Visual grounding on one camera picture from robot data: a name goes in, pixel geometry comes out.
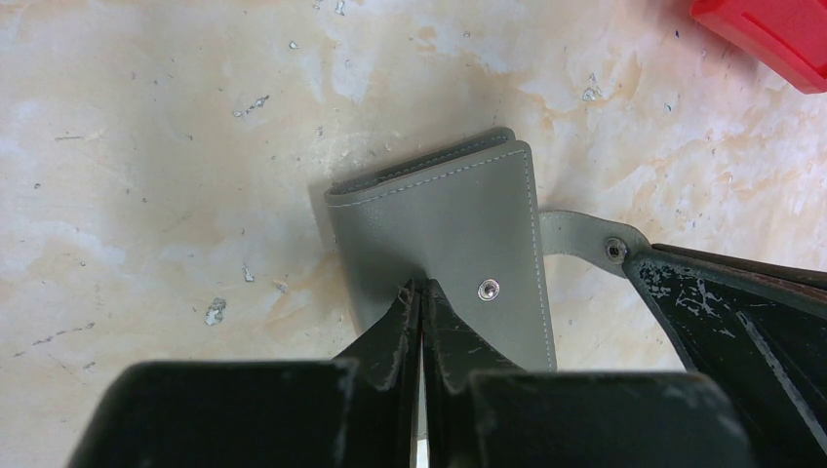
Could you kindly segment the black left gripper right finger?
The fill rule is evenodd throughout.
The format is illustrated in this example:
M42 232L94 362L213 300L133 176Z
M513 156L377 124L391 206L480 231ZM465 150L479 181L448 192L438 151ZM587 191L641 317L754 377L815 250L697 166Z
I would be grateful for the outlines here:
M752 467L749 438L709 377L533 372L485 341L436 281L420 317L433 467Z

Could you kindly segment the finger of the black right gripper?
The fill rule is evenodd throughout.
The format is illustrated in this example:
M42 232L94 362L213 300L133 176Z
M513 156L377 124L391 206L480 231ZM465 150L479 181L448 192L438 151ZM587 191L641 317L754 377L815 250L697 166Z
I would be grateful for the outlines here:
M663 244L621 268L685 368L728 395L761 465L825 466L825 273Z

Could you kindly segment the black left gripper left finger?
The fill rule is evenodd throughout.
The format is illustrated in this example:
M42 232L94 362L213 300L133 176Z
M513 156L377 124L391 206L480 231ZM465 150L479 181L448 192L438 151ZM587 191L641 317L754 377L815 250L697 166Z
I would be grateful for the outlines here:
M412 467L414 282L329 360L143 362L105 392L73 467Z

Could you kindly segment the grey leather card holder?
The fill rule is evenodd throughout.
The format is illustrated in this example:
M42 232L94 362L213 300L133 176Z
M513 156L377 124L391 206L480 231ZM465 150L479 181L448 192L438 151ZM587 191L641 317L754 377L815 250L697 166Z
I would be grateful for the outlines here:
M409 280L433 279L457 315L529 371L557 367L544 258L621 276L649 246L630 225L541 210L531 149L506 128L336 183L324 200L358 332Z

